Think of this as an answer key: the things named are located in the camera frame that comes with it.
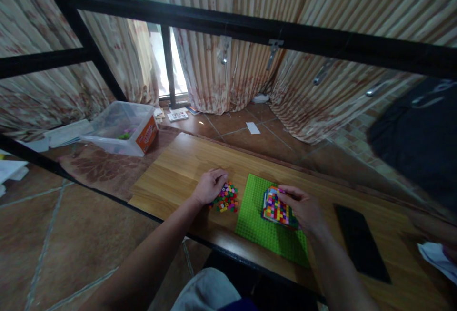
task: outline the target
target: curtain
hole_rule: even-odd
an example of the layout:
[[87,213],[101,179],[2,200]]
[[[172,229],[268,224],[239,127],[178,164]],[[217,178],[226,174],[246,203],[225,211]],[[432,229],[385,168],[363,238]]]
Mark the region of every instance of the curtain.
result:
[[[457,0],[169,0],[170,3],[307,25],[420,41],[457,44]],[[175,29],[190,100],[202,111],[237,111],[260,91],[296,138],[329,136],[381,98],[421,76],[307,53],[280,50],[266,71],[269,47],[233,40],[222,65],[219,37]],[[314,79],[320,84],[315,86]],[[373,98],[365,92],[384,82]]]
[[[53,0],[0,0],[0,55],[80,47]],[[146,23],[81,12],[128,100],[157,105],[155,61]],[[93,63],[0,80],[0,131],[33,140],[46,130],[103,111],[114,96]]]

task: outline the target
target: brown rug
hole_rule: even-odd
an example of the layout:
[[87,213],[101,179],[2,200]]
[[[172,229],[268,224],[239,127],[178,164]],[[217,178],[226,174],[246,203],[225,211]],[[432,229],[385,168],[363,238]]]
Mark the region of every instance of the brown rug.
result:
[[[157,138],[154,140],[144,157],[110,154],[91,143],[80,147],[73,155],[61,156],[59,158],[59,162],[65,171],[67,171],[72,177],[84,185],[104,191],[128,202],[133,196],[130,192],[130,188],[133,186],[133,184],[135,184],[135,182],[143,175],[146,169],[154,162],[154,160],[159,157],[160,154],[162,154],[165,148],[181,132],[218,143],[222,146],[233,148],[240,152],[244,152],[300,172],[304,172],[308,175],[313,175],[321,179],[332,181],[339,185],[347,186],[354,190],[373,195],[400,206],[420,211],[424,214],[431,214],[430,211],[420,208],[416,205],[409,204],[364,186],[352,184],[344,179],[334,178],[322,173],[308,170],[306,168],[276,160],[269,156],[253,153],[248,150],[227,145],[225,143],[212,140],[201,135],[195,135],[180,129],[163,125],[159,125],[159,133]],[[432,215],[440,219],[445,219],[440,215]]]
[[73,155],[61,156],[59,163],[84,185],[128,202],[133,196],[130,188],[180,132],[179,129],[162,126],[143,157],[110,154],[90,143],[80,147]]

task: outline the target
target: metal clip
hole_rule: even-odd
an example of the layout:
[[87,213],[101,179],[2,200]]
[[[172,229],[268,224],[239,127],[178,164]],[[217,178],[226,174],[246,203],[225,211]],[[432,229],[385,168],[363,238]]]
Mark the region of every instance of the metal clip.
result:
[[377,95],[379,92],[384,90],[388,84],[385,84],[388,80],[391,80],[397,75],[398,71],[396,70],[388,70],[384,75],[382,75],[381,79],[379,82],[377,82],[375,85],[373,85],[370,90],[365,92],[365,96],[371,98]]
[[223,36],[223,35],[220,36],[220,42],[221,42],[221,45],[222,45],[222,60],[221,60],[221,63],[223,65],[227,64],[227,52],[229,50],[228,48],[230,46],[231,41],[232,41],[231,37],[227,37],[227,36]]
[[337,61],[335,58],[327,58],[320,68],[319,72],[316,74],[316,77],[314,78],[313,84],[314,85],[319,85],[325,78],[325,76],[328,73],[328,70],[332,67],[332,65]]
[[282,46],[284,44],[284,40],[270,39],[268,44],[271,45],[271,48],[270,48],[270,59],[268,60],[268,64],[267,64],[267,71],[270,71],[271,64],[273,63],[273,59],[275,58],[275,54],[278,51],[279,46]]

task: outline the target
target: black bag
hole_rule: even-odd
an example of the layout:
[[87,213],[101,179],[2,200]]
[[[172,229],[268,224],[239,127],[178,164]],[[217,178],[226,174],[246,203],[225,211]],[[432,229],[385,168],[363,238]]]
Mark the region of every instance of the black bag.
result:
[[427,78],[370,128],[373,151],[457,214],[457,82]]

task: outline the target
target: clear plastic container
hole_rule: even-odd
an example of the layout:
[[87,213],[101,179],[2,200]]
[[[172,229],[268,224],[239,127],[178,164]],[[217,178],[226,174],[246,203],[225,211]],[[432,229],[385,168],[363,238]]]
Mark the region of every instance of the clear plastic container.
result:
[[116,101],[90,123],[80,138],[108,153],[144,156],[157,132],[153,106]]

